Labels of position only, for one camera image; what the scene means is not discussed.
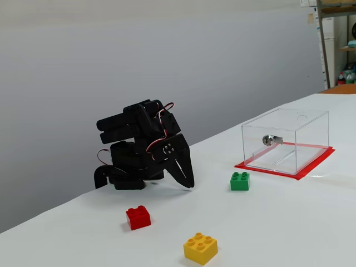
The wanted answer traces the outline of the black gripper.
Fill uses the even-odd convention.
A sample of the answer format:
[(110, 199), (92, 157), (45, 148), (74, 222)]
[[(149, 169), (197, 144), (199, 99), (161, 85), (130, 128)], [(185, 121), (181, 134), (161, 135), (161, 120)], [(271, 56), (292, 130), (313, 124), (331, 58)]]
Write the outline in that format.
[(195, 186), (190, 150), (183, 134), (157, 143), (152, 147), (151, 154), (157, 162), (166, 160), (166, 170), (180, 185), (186, 188)]

